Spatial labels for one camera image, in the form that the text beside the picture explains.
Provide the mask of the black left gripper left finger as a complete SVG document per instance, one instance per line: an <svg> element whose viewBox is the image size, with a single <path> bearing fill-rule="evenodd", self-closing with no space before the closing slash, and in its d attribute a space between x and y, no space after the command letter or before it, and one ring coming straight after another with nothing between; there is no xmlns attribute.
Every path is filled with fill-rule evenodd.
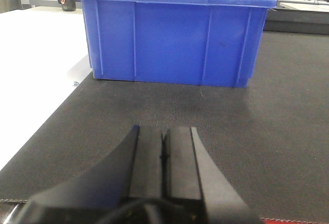
<svg viewBox="0 0 329 224"><path fill-rule="evenodd" d="M80 175L28 199L15 223L96 223L135 200L162 198L162 134L135 125Z"/></svg>

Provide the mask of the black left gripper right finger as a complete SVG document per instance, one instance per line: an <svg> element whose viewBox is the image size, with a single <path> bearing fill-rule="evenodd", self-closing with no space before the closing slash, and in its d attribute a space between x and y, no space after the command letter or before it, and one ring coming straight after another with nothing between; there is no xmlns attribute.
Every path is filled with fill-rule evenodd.
<svg viewBox="0 0 329 224"><path fill-rule="evenodd" d="M166 195L184 205L200 223L262 223L228 182L194 127L172 127L166 146Z"/></svg>

